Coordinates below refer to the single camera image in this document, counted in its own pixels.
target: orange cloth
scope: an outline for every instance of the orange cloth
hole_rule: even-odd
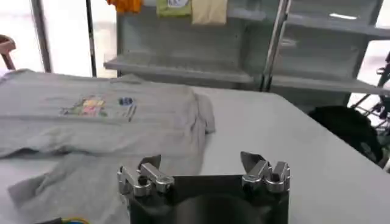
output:
[[[142,0],[107,0],[109,5],[115,5],[118,13],[140,13]]]

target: black backpack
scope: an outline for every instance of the black backpack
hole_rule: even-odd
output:
[[[383,151],[377,139],[377,132],[370,120],[358,111],[340,106],[320,107],[309,116],[344,140],[369,160],[378,164]]]

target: cable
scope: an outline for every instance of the cable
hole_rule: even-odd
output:
[[[70,217],[68,219],[63,219],[62,222],[67,224],[90,224],[88,221],[81,217]]]

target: white table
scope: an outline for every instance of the white table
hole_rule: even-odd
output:
[[[274,94],[193,88],[214,106],[217,132],[201,175],[244,173],[239,153],[291,167],[289,223],[387,223],[390,175]],[[0,161],[0,219],[20,223],[6,187],[49,171],[56,161]]]

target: folded cloth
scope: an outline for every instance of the folded cloth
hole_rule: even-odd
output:
[[[24,71],[0,83],[0,157],[82,151],[149,156],[204,150],[214,131],[208,98],[187,86]],[[131,98],[136,109],[129,120]]]
[[[121,165],[136,169],[141,159],[68,155],[53,171],[16,184],[9,193],[28,223],[78,216],[90,223],[129,224],[116,173]],[[199,155],[162,156],[160,170],[169,175],[195,175],[201,163]]]
[[[158,16],[188,16],[191,14],[191,0],[157,0]]]
[[[226,24],[227,0],[192,0],[193,24]]]

